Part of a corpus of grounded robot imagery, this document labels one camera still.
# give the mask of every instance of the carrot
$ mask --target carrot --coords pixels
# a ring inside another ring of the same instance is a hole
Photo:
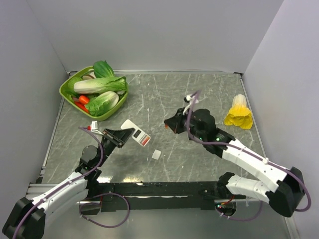
[[[87,103],[89,103],[89,101],[90,101],[90,99],[89,98],[87,98],[86,96],[80,96],[79,97],[79,102],[81,102],[82,104],[87,104]]]
[[[86,113],[88,113],[88,114],[90,113],[90,112],[88,111],[88,109],[85,108],[85,106],[82,105],[81,103],[79,103],[79,102],[74,102],[74,104],[75,104],[77,107],[79,107],[81,110],[85,111]]]

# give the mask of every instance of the marble pattern surface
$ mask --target marble pattern surface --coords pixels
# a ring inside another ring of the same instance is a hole
[[[151,140],[146,147],[129,140],[122,149],[116,148],[101,167],[100,182],[215,181],[225,172],[252,177],[237,165],[189,141],[186,133],[175,135],[163,124],[177,108],[186,105],[183,101],[186,94],[202,89],[196,107],[209,109],[217,127],[262,155],[255,126],[243,130],[223,124],[233,97],[244,94],[239,75],[168,73],[126,76],[129,83],[126,102],[109,119],[100,122],[99,129],[119,129],[126,119],[130,119],[147,132]],[[78,126],[88,126],[90,122],[89,117],[68,102],[64,103],[42,183],[60,183],[79,164],[82,149],[90,144],[96,145],[90,136],[78,129]],[[152,159],[155,149],[161,151],[158,160]]]

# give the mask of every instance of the green basket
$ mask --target green basket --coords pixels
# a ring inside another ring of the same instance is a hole
[[[88,113],[86,113],[84,110],[78,108],[72,100],[72,97],[66,93],[66,91],[68,90],[68,82],[69,80],[71,80],[73,77],[82,77],[84,74],[88,73],[90,70],[92,70],[93,67],[89,66],[86,67],[84,69],[82,69],[81,71],[78,71],[76,74],[74,74],[73,76],[71,76],[69,79],[67,79],[62,86],[60,87],[60,95],[66,100],[68,101],[71,105],[73,105],[76,109],[78,109],[79,111],[81,111],[83,114],[87,115],[88,117],[97,120],[97,121],[104,121],[106,120],[108,117],[110,117],[112,114],[114,114],[115,111],[118,110],[119,107],[121,107],[121,105],[124,103],[124,101],[126,100],[126,97],[128,96],[128,92],[129,92],[129,88],[126,90],[124,96],[120,99],[120,101],[116,104],[116,106],[114,106],[111,110],[107,111],[105,114],[101,115],[101,116],[92,116]]]

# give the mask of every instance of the small white paper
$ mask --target small white paper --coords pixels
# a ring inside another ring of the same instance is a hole
[[[152,158],[158,160],[160,158],[160,154],[161,154],[161,152],[159,150],[155,149],[155,151],[152,155]]]

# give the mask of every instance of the gray wall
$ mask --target gray wall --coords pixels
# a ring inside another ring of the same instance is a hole
[[[1,1],[0,72],[2,228],[15,202],[39,175],[61,100],[58,89],[66,79],[25,0]]]
[[[283,0],[27,0],[68,71],[244,72]]]
[[[318,9],[317,0],[284,1],[244,74],[268,157],[301,169],[312,195],[311,210],[295,213],[302,239],[319,235]]]

